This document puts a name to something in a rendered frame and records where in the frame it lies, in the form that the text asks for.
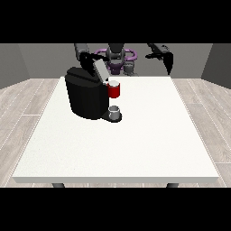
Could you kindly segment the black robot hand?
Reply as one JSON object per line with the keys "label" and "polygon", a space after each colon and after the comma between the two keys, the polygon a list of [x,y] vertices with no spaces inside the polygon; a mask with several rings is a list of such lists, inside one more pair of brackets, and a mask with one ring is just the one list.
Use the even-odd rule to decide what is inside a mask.
{"label": "black robot hand", "polygon": [[145,56],[146,59],[158,59],[162,60],[163,64],[167,70],[168,74],[171,74],[171,70],[173,67],[173,54],[171,52],[165,52],[165,53],[151,53],[147,54]]}
{"label": "black robot hand", "polygon": [[81,52],[79,55],[79,61],[82,69],[86,70],[90,75],[94,75],[94,60],[100,60],[103,61],[109,61],[109,58],[104,57],[102,55],[97,55],[95,53],[87,53],[87,52]]}

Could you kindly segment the pale grey machine lid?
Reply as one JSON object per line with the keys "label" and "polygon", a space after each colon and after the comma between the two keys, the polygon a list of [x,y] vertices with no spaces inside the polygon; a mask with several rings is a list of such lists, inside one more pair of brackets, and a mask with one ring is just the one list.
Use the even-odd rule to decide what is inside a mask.
{"label": "pale grey machine lid", "polygon": [[107,71],[106,65],[102,60],[97,60],[93,63],[95,70],[102,82],[105,82],[109,77],[109,72]]}

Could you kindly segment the black coffee machine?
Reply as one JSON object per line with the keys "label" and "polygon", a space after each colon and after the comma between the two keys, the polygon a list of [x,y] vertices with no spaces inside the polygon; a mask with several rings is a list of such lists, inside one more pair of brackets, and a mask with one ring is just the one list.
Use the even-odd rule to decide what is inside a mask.
{"label": "black coffee machine", "polygon": [[105,119],[111,123],[122,120],[122,114],[116,120],[109,118],[109,99],[107,83],[100,81],[97,73],[91,76],[82,68],[72,67],[65,76],[71,110],[85,119]]}

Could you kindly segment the red pod holder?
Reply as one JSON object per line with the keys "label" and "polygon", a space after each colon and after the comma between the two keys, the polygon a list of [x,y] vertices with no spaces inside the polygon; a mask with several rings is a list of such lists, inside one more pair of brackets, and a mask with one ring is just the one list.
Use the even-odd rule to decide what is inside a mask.
{"label": "red pod holder", "polygon": [[120,83],[116,80],[111,80],[107,83],[108,96],[117,98],[120,96]]}

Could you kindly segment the grey trunk with purple rings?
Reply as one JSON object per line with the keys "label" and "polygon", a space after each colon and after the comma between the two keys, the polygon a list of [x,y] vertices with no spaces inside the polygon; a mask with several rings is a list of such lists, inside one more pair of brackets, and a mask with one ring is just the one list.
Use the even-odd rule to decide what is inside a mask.
{"label": "grey trunk with purple rings", "polygon": [[105,53],[108,61],[107,69],[112,75],[119,75],[120,71],[126,76],[134,76],[134,62],[137,60],[137,52],[125,49],[123,43],[109,43],[106,49],[98,49],[95,54]]}

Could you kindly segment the small grey cup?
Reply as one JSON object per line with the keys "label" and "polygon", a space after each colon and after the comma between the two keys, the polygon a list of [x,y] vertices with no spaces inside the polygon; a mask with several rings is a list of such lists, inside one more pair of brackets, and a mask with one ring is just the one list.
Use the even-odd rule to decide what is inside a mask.
{"label": "small grey cup", "polygon": [[120,109],[118,106],[111,106],[108,108],[109,118],[112,120],[116,120],[120,116]]}

